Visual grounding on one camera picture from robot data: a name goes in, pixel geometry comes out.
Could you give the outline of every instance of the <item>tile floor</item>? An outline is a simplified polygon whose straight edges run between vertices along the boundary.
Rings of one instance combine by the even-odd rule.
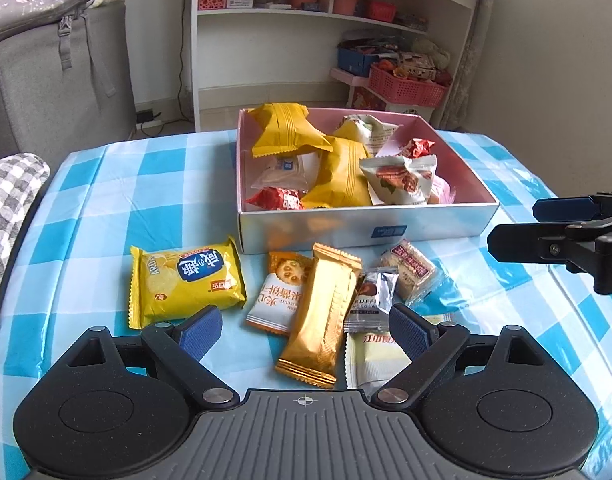
[[[302,103],[309,107],[319,108],[344,108],[345,102],[325,101],[325,102],[304,102]],[[237,118],[241,108],[255,108],[258,104],[246,106],[231,106],[225,108],[210,108],[201,111],[201,131],[202,132],[218,132],[220,130],[234,130],[237,127]],[[138,130],[135,132],[131,140],[146,139],[147,137],[162,137],[176,134],[187,134],[195,130],[195,124],[186,121],[177,121],[174,123],[164,124],[163,130],[159,133],[159,128],[147,128],[143,132]]]

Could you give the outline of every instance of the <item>pink box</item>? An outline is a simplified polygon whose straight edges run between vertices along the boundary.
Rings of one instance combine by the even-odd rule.
[[[309,111],[308,121],[325,134],[332,134],[344,116],[366,113],[345,108],[309,108]],[[382,245],[394,243],[404,233],[413,241],[481,234],[499,202],[464,160],[419,116],[374,110],[371,114],[380,121],[401,124],[385,150],[393,143],[403,145],[414,137],[436,142],[433,153],[438,159],[437,174],[455,189],[455,203],[260,210],[247,204],[246,199],[257,192],[250,185],[267,163],[265,157],[253,158],[251,154],[261,128],[241,110],[237,127],[237,211],[244,253],[306,251],[315,242],[336,248]],[[309,181],[312,180],[313,175],[309,174]]]

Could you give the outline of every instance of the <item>white shelving unit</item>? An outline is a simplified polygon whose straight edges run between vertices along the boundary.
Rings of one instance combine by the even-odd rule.
[[[382,0],[428,19],[428,32],[332,13],[334,0],[319,0],[323,12],[289,9],[198,10],[190,4],[190,54],[195,127],[199,110],[273,100],[328,99],[337,66],[337,43],[357,28],[419,35],[451,53],[459,69],[478,0]],[[443,107],[433,114],[438,121]]]

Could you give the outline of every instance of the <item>tablecloth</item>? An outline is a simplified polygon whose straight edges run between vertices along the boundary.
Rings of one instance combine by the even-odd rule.
[[[417,247],[447,279],[417,307],[449,312],[472,332],[520,324],[583,389],[600,417],[584,466],[612,478],[612,296],[563,267],[499,264],[486,235],[505,222],[533,221],[536,199],[553,196],[506,149],[479,135],[440,133],[501,203],[481,237]],[[236,234],[234,131],[158,137],[72,153],[55,175],[26,234],[0,317],[0,480],[27,467],[12,435],[19,402],[52,363],[93,325],[127,335],[130,247],[179,250]],[[366,264],[385,247],[346,249]],[[265,278],[265,256],[242,255],[247,310]],[[285,340],[223,312],[223,334],[202,363],[244,394],[247,388],[303,388],[273,365]]]

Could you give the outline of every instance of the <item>gray ribbed panel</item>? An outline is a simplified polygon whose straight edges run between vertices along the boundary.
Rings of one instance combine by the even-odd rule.
[[[234,410],[202,415],[172,455],[124,480],[484,479],[439,455],[409,416],[371,408],[357,391],[253,390]]]

